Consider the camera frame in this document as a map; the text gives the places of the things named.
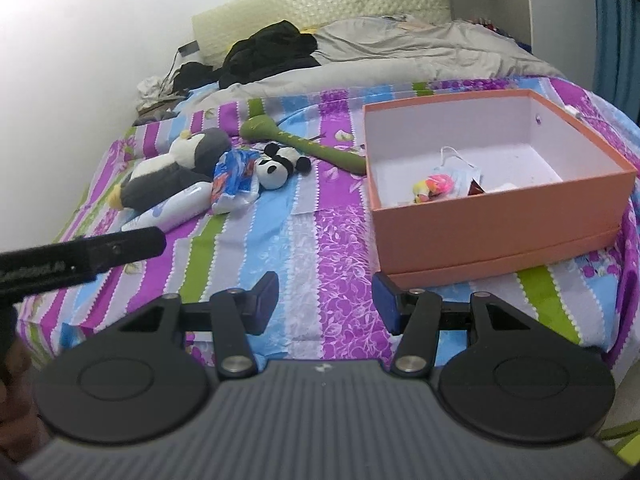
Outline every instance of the pink toy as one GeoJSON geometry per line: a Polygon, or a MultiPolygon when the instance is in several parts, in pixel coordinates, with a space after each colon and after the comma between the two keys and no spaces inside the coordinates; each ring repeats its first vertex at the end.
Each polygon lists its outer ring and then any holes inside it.
{"type": "Polygon", "coordinates": [[[430,175],[414,184],[414,202],[423,203],[438,195],[448,193],[454,187],[453,179],[446,174],[430,175]]]}

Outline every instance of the hand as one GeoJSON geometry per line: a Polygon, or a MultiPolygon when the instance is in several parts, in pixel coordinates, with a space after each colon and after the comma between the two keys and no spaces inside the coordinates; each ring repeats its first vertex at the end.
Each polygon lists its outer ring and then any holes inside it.
{"type": "Polygon", "coordinates": [[[15,339],[4,363],[12,382],[6,386],[0,381],[0,451],[21,462],[46,442],[47,432],[31,396],[31,357],[20,338],[15,339]]]}

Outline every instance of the white headboard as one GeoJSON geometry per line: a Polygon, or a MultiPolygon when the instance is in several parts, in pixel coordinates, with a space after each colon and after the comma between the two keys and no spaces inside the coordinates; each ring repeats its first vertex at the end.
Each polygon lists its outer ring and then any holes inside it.
{"type": "Polygon", "coordinates": [[[234,0],[191,21],[204,62],[220,65],[232,44],[271,23],[289,20],[302,29],[385,14],[412,14],[430,23],[451,19],[449,0],[234,0]]]}

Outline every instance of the cardboard box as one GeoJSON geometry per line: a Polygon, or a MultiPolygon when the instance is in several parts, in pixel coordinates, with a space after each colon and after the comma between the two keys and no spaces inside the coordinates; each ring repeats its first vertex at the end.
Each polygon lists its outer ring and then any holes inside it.
{"type": "Polygon", "coordinates": [[[369,203],[380,269],[399,286],[443,285],[550,264],[613,244],[635,168],[530,90],[440,94],[365,106],[369,203]],[[481,186],[411,203],[451,146],[481,186]]]}

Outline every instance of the green plush toy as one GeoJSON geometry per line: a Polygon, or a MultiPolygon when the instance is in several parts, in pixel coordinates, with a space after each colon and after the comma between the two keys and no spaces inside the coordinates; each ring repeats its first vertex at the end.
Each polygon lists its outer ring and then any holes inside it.
{"type": "Polygon", "coordinates": [[[367,174],[367,163],[363,156],[353,152],[343,152],[331,146],[322,146],[317,142],[283,132],[275,121],[266,115],[252,117],[240,126],[240,136],[248,142],[273,140],[284,146],[296,148],[305,155],[321,158],[350,173],[367,174]]]}

